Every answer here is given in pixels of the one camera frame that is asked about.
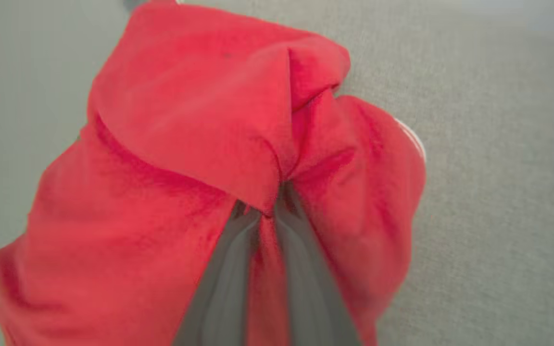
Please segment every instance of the gray floor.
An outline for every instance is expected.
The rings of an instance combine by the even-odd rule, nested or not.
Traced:
[[[337,40],[353,62],[342,90],[425,142],[414,260],[378,325],[383,345],[554,346],[554,2],[195,3]],[[0,245],[83,124],[119,5],[0,0]]]

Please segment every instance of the red cloth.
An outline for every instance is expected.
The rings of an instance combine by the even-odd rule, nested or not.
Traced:
[[[271,221],[290,180],[365,344],[410,258],[425,180],[386,112],[334,97],[350,61],[324,37],[196,6],[139,8],[95,78],[81,138],[0,250],[9,345],[167,346],[235,201],[266,215],[249,345],[288,344]]]

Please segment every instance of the gray textile surface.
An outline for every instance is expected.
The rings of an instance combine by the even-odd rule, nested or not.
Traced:
[[[554,346],[554,42],[423,0],[189,0],[350,49],[343,92],[428,153],[383,346]]]

